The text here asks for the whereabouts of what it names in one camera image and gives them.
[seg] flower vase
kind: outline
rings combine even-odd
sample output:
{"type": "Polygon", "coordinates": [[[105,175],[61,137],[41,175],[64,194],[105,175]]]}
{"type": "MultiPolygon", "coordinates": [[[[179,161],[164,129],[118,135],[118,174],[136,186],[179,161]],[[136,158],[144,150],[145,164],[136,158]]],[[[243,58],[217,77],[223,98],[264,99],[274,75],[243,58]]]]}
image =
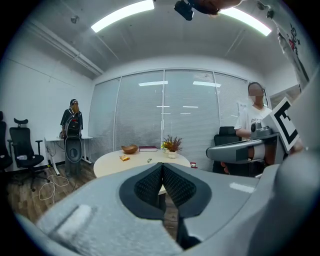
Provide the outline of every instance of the flower vase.
{"type": "Polygon", "coordinates": [[[177,152],[171,152],[171,151],[169,151],[169,153],[168,153],[168,158],[172,158],[172,159],[177,158],[177,152]]]}

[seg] wooden bowl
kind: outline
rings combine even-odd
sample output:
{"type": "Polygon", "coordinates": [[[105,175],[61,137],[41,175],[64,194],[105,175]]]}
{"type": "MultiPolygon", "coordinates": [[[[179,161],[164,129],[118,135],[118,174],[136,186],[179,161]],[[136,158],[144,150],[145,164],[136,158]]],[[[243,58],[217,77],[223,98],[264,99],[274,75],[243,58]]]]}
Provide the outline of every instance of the wooden bowl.
{"type": "Polygon", "coordinates": [[[126,154],[134,154],[138,150],[137,145],[121,146],[121,148],[126,154]]]}

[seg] camera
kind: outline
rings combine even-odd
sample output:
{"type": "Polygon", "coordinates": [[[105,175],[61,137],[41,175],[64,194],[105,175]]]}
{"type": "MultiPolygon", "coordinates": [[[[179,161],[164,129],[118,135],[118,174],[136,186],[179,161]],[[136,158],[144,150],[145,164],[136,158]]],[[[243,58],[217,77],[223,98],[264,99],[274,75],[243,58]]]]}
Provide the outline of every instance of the camera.
{"type": "Polygon", "coordinates": [[[193,3],[188,1],[186,3],[184,0],[180,0],[176,2],[174,5],[174,10],[178,12],[182,17],[184,17],[187,21],[191,21],[194,17],[194,12],[192,11],[193,3]]]}

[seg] book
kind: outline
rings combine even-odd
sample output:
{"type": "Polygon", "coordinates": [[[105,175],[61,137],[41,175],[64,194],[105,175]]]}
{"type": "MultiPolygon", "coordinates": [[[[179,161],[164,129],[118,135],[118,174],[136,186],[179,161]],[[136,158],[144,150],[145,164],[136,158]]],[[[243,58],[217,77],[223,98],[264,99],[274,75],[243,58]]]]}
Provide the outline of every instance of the book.
{"type": "Polygon", "coordinates": [[[140,146],[139,147],[140,152],[149,152],[149,151],[158,151],[156,146],[140,146]]]}

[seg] white wall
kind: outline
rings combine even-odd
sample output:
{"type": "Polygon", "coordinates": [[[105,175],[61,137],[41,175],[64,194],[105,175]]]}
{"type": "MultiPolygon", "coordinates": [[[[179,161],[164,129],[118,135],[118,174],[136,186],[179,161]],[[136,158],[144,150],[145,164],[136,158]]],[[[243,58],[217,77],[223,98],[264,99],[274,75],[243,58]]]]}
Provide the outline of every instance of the white wall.
{"type": "MultiPolygon", "coordinates": [[[[61,131],[61,118],[71,99],[79,101],[83,114],[83,134],[88,134],[89,113],[93,94],[93,74],[62,52],[27,30],[18,32],[0,65],[0,110],[9,128],[16,127],[14,118],[28,119],[31,143],[38,153],[36,140],[56,137],[61,131]]],[[[41,154],[48,163],[44,142],[41,154]]],[[[65,160],[56,146],[56,162],[65,160]]],[[[17,170],[16,163],[8,168],[17,170]]]]}
{"type": "Polygon", "coordinates": [[[99,84],[113,78],[128,75],[135,72],[143,72],[154,69],[204,69],[232,74],[251,81],[265,84],[264,76],[248,66],[227,59],[205,55],[165,55],[129,61],[108,69],[97,77],[93,83],[99,84]]]}
{"type": "Polygon", "coordinates": [[[265,87],[269,96],[298,84],[293,66],[287,63],[270,71],[265,76],[265,87]]]}

